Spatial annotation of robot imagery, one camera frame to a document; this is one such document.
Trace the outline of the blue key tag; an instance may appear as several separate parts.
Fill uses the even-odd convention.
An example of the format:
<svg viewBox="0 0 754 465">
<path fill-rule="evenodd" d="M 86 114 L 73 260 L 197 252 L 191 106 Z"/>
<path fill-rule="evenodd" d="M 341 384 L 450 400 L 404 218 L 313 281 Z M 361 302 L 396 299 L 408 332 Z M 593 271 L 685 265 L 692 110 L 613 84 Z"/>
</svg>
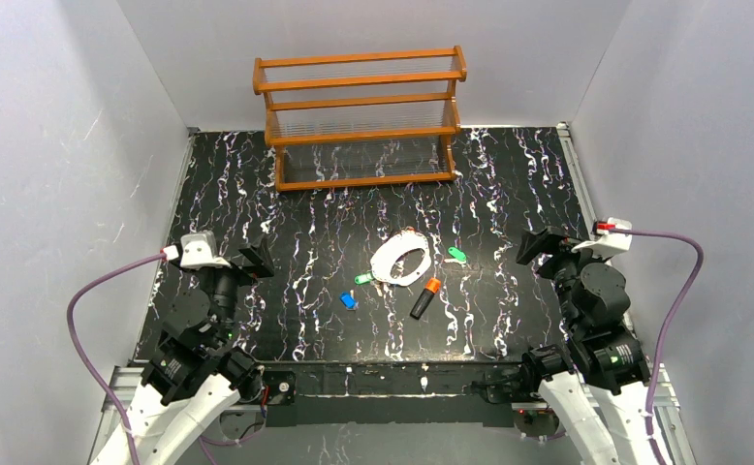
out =
<svg viewBox="0 0 754 465">
<path fill-rule="evenodd" d="M 347 310 L 356 310 L 358 308 L 358 302 L 350 293 L 342 293 L 339 299 Z"/>
</svg>

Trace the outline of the green key tag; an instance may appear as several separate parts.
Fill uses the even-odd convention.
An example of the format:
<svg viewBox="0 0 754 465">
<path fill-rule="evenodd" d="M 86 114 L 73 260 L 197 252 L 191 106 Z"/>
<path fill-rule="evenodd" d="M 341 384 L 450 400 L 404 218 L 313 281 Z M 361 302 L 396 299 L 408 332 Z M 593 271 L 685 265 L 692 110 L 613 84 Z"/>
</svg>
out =
<svg viewBox="0 0 754 465">
<path fill-rule="evenodd" d="M 448 252 L 449 256 L 451 257 L 451 259 L 453 261 L 456 261 L 458 263 L 466 263 L 467 262 L 467 256 L 466 256 L 466 254 L 463 251 L 461 251 L 460 249 L 458 249 L 456 247 L 449 247 L 447 249 L 447 252 Z"/>
<path fill-rule="evenodd" d="M 354 282 L 355 282 L 356 285 L 363 285 L 363 284 L 369 283 L 369 282 L 371 282 L 373 280 L 374 280 L 373 274 L 370 273 L 370 272 L 357 275 L 354 278 Z"/>
</svg>

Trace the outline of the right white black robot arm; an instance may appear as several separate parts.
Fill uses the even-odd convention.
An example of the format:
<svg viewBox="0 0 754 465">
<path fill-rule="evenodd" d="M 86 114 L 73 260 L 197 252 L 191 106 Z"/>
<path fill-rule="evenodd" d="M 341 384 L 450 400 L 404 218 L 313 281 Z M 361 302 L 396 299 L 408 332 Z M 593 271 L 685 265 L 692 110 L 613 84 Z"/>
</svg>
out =
<svg viewBox="0 0 754 465">
<path fill-rule="evenodd" d="M 518 387 L 553 410 L 583 464 L 664 464 L 653 431 L 652 372 L 625 324 L 626 279 L 610 260 L 631 245 L 627 223 L 610 218 L 582 240 L 557 228 L 525 231 L 518 264 L 546 260 L 537 275 L 552 283 L 566 336 L 561 345 L 522 356 Z"/>
</svg>

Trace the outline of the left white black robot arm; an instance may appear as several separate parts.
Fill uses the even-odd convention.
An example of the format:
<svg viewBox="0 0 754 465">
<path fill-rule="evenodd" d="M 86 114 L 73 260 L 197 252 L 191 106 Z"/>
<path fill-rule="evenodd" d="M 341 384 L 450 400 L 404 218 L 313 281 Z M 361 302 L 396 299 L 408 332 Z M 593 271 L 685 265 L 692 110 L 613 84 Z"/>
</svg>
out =
<svg viewBox="0 0 754 465">
<path fill-rule="evenodd" d="M 174 464 L 207 427 L 238 404 L 263 409 L 265 366 L 236 344 L 242 290 L 274 273 L 268 237 L 220 249 L 212 232 L 194 232 L 155 260 L 196 277 L 162 324 L 129 404 L 107 396 L 120 423 L 94 464 Z"/>
</svg>

